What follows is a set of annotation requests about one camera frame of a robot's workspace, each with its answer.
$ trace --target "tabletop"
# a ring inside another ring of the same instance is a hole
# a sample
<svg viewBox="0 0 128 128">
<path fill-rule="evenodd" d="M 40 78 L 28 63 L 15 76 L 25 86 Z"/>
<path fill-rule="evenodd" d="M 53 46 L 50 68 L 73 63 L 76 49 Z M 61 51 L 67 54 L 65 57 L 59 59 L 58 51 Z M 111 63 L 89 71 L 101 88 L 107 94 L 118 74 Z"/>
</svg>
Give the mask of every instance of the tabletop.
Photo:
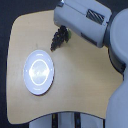
<svg viewBox="0 0 128 128">
<path fill-rule="evenodd" d="M 13 24 L 7 61 L 7 116 L 11 124 L 64 111 L 105 118 L 109 98 L 122 83 L 122 76 L 110 63 L 108 49 L 98 49 L 73 32 L 68 43 L 51 52 L 57 29 L 53 11 L 24 15 Z M 35 50 L 46 51 L 55 68 L 53 84 L 41 96 L 31 94 L 23 78 L 25 61 Z"/>
</svg>

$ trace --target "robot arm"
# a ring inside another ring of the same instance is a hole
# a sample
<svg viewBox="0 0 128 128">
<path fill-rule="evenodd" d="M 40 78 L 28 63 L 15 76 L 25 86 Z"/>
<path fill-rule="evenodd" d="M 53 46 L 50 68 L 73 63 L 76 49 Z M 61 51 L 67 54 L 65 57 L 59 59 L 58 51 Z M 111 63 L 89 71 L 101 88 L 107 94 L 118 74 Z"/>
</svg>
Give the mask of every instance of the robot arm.
<svg viewBox="0 0 128 128">
<path fill-rule="evenodd" d="M 111 14 L 109 8 L 95 0 L 65 0 L 54 11 L 54 23 L 101 48 Z"/>
<path fill-rule="evenodd" d="M 57 26 L 66 26 L 99 48 L 105 45 L 105 37 L 108 37 L 110 60 L 124 75 L 124 81 L 109 100 L 106 128 L 128 128 L 127 14 L 128 9 L 120 12 L 112 20 L 110 9 L 95 0 L 62 0 L 54 11 L 54 23 Z"/>
</svg>

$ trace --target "floor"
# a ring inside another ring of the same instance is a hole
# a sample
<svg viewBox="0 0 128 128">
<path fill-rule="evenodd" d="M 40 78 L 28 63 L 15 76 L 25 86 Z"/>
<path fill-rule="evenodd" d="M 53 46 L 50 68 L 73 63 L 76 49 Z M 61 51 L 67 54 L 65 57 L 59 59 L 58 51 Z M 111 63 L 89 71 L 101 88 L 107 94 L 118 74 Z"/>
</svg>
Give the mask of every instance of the floor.
<svg viewBox="0 0 128 128">
<path fill-rule="evenodd" d="M 28 128 L 28 124 L 11 125 L 7 119 L 6 70 L 12 24 L 23 14 L 53 10 L 59 0 L 0 0 L 0 128 Z M 97 0 L 119 12 L 128 7 L 128 0 Z"/>
</svg>

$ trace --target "round plate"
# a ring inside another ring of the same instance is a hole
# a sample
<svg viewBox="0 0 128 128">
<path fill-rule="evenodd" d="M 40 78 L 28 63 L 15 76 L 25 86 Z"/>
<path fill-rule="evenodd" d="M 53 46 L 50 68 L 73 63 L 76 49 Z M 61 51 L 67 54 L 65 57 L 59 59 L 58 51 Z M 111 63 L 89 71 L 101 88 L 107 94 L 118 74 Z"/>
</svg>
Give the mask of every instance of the round plate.
<svg viewBox="0 0 128 128">
<path fill-rule="evenodd" d="M 24 81 L 27 89 L 35 94 L 44 94 L 51 86 L 54 66 L 51 57 L 42 50 L 32 52 L 24 66 Z"/>
</svg>

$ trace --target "wooden table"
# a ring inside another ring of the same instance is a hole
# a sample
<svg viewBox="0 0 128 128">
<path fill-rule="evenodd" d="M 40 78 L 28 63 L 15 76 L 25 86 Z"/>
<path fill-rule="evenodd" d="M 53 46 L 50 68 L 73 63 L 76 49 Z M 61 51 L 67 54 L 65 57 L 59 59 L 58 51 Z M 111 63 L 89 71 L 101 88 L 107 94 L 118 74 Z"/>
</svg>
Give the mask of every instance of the wooden table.
<svg viewBox="0 0 128 128">
<path fill-rule="evenodd" d="M 7 63 L 7 115 L 12 124 L 61 111 L 105 118 L 108 100 L 122 83 L 107 48 L 98 49 L 73 32 L 69 43 L 52 53 L 51 40 L 57 29 L 53 11 L 24 15 L 13 24 Z M 51 56 L 55 67 L 53 85 L 42 96 L 31 94 L 23 79 L 25 61 L 38 49 Z"/>
</svg>

